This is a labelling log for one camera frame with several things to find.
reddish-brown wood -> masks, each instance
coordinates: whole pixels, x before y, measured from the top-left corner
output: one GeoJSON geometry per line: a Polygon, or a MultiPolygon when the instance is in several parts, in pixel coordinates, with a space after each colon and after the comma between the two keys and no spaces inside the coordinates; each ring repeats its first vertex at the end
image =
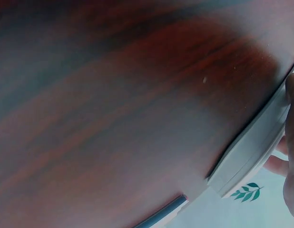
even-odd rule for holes
{"type": "Polygon", "coordinates": [[[194,200],[293,62],[294,0],[0,1],[0,228],[194,200]]]}

hand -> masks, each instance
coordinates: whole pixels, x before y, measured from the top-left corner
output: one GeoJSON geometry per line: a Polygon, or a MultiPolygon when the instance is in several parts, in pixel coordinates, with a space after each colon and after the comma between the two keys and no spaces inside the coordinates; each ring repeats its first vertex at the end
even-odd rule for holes
{"type": "Polygon", "coordinates": [[[284,182],[284,201],[294,216],[294,74],[286,81],[286,92],[291,107],[285,124],[285,136],[279,142],[277,149],[288,155],[289,161],[270,156],[264,167],[268,170],[286,176],[284,182]]]}

green leaf logo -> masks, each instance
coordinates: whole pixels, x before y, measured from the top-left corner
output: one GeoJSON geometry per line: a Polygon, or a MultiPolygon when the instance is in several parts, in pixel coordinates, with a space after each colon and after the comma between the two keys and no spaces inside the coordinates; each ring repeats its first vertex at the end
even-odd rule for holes
{"type": "Polygon", "coordinates": [[[249,183],[249,184],[247,184],[247,186],[242,186],[242,189],[244,190],[244,192],[237,190],[231,196],[236,196],[236,198],[235,198],[236,200],[243,198],[241,202],[249,200],[252,196],[253,196],[253,198],[251,199],[251,201],[257,199],[260,195],[260,189],[262,189],[263,187],[260,188],[256,183],[249,183]]]}
{"type": "Polygon", "coordinates": [[[260,190],[258,189],[258,190],[256,191],[256,193],[255,193],[253,199],[252,199],[251,201],[257,199],[257,198],[259,197],[259,195],[260,195],[260,190]]]}
{"type": "Polygon", "coordinates": [[[252,188],[259,188],[259,186],[256,183],[249,183],[247,185],[252,187],[252,188]]]}
{"type": "Polygon", "coordinates": [[[244,191],[249,191],[248,187],[242,187],[244,191]]]}

white plastic object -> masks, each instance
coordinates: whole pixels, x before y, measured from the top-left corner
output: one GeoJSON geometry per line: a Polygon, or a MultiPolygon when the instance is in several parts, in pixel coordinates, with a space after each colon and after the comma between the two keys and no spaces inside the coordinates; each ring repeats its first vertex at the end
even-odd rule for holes
{"type": "Polygon", "coordinates": [[[229,197],[245,185],[267,161],[284,134],[289,108],[284,81],[261,112],[227,148],[208,178],[208,185],[222,198],[229,197]]]}

dark wood grain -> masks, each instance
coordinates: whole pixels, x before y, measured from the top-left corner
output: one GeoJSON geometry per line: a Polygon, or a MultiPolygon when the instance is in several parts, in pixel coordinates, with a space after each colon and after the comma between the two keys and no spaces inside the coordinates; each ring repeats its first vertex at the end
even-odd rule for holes
{"type": "Polygon", "coordinates": [[[0,228],[194,200],[293,62],[294,0],[0,1],[0,228]]]}

